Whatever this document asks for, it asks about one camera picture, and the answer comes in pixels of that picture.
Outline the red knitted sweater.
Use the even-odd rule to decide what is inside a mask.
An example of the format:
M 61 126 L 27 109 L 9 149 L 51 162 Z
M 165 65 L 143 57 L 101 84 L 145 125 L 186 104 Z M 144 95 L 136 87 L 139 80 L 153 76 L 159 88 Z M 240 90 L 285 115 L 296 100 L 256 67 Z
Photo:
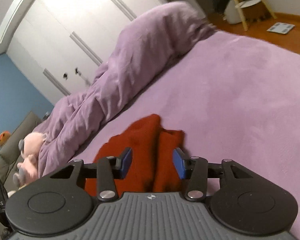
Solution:
M 118 157 L 130 147 L 133 160 L 123 180 L 115 180 L 119 196 L 125 192 L 178 192 L 182 182 L 173 165 L 175 148 L 183 147 L 185 133 L 168 130 L 161 117 L 152 114 L 132 123 L 123 133 L 105 143 L 93 162 L 107 156 Z

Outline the pink plush pig toy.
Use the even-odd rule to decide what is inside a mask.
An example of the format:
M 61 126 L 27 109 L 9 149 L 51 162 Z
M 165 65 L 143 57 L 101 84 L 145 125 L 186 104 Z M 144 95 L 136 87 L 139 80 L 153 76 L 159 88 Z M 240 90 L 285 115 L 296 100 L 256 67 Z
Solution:
M 13 175 L 13 182 L 18 189 L 38 179 L 38 156 L 47 137 L 47 133 L 32 132 L 19 141 L 23 162 L 17 163 L 18 172 Z

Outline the purple bed sheet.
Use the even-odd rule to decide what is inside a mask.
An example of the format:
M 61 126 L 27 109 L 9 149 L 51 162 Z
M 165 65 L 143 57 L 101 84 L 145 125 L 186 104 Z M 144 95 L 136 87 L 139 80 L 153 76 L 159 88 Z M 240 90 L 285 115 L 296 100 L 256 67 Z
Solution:
M 300 55 L 223 31 L 198 42 L 77 152 L 86 163 L 112 136 L 157 114 L 185 132 L 184 147 L 211 163 L 232 159 L 289 191 L 299 211 Z

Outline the grey upholstered headboard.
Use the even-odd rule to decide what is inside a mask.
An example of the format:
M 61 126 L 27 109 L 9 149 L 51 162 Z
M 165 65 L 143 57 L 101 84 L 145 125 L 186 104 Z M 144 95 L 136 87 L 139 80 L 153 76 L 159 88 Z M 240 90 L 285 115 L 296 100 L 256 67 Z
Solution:
M 12 176 L 17 171 L 17 163 L 23 161 L 18 148 L 19 141 L 31 133 L 41 122 L 41 118 L 30 111 L 0 149 L 0 180 L 6 187 L 10 184 L 14 187 Z

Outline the orange plush toy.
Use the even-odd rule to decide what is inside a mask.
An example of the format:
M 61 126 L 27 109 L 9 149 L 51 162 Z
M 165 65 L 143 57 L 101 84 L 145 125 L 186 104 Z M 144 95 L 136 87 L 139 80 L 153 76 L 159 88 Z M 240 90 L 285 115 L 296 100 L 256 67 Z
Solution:
M 0 147 L 2 147 L 6 141 L 10 138 L 11 136 L 11 133 L 9 131 L 3 131 L 1 134 L 0 134 Z

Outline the purple crumpled duvet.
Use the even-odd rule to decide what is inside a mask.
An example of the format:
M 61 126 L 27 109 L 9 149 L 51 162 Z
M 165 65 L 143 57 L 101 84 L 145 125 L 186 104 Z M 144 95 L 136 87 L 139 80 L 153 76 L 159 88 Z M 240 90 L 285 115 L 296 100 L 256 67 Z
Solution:
M 47 134 L 38 155 L 38 175 L 65 165 L 157 75 L 214 33 L 186 2 L 157 6 L 130 22 L 91 86 L 61 98 L 37 126 L 36 131 Z

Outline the white bathroom scale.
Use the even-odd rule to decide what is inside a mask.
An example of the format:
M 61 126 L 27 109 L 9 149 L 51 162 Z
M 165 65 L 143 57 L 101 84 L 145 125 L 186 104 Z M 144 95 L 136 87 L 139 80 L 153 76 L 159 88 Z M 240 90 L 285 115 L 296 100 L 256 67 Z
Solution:
M 271 33 L 277 33 L 277 34 L 288 34 L 293 28 L 295 27 L 294 24 L 289 23 L 282 23 L 277 22 L 274 25 L 272 25 L 269 29 L 267 29 L 268 32 Z

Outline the yellow wooden side table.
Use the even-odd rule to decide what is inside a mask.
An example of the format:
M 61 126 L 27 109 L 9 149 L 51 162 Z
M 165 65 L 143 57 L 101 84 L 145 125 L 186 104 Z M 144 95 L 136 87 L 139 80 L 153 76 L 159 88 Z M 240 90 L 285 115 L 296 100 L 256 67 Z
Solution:
M 251 23 L 260 22 L 268 17 L 277 16 L 267 0 L 233 0 L 244 31 L 248 31 Z

